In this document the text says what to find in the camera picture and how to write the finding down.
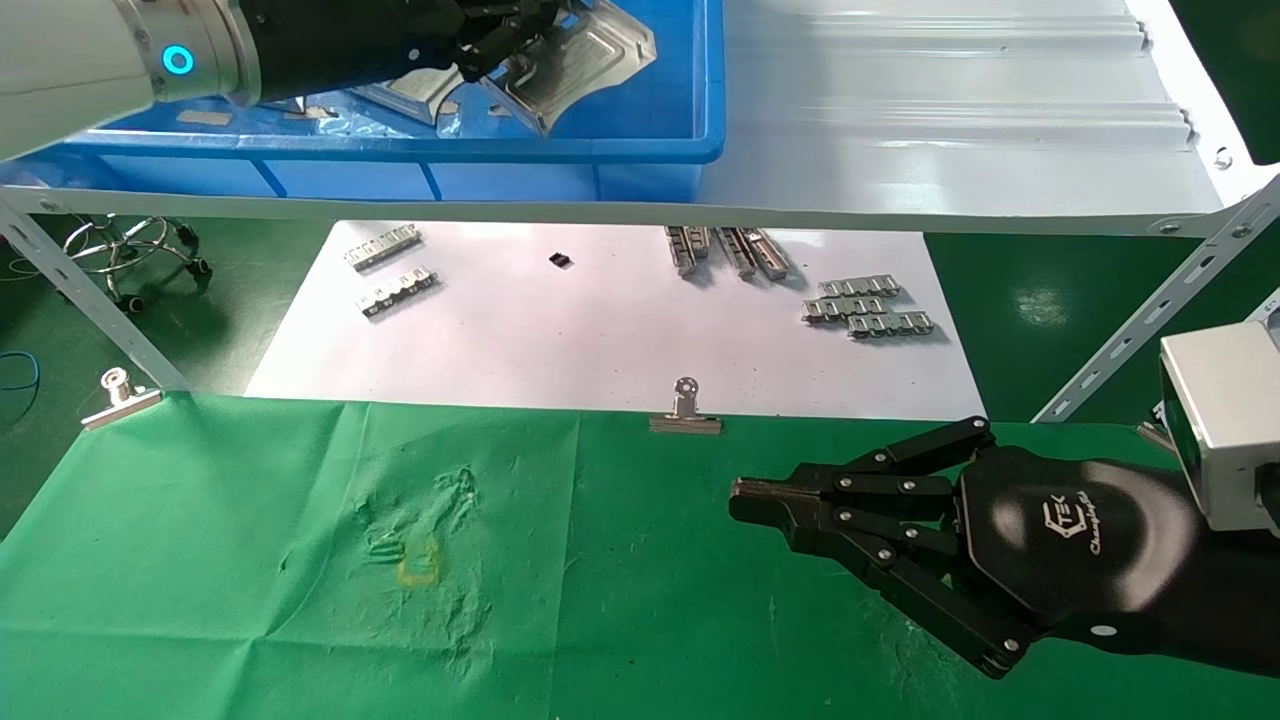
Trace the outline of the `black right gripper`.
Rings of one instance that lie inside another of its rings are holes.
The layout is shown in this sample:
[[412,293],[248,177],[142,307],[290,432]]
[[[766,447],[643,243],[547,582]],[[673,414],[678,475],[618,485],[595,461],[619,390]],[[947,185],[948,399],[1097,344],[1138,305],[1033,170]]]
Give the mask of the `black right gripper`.
[[[996,680],[1025,657],[1033,630],[1110,653],[1277,675],[1275,536],[1212,530],[1179,471],[993,446],[989,420],[965,418],[849,462],[741,477],[730,515],[837,562]],[[955,536],[941,534],[937,551],[934,530],[873,514],[946,509],[959,491],[943,471],[980,452],[957,478],[975,566]]]

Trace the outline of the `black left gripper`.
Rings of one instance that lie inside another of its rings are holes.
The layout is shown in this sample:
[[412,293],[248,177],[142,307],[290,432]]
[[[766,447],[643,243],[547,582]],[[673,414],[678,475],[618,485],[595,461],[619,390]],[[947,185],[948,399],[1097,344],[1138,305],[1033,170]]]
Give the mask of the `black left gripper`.
[[476,83],[541,37],[562,1],[241,1],[247,104],[457,65]]

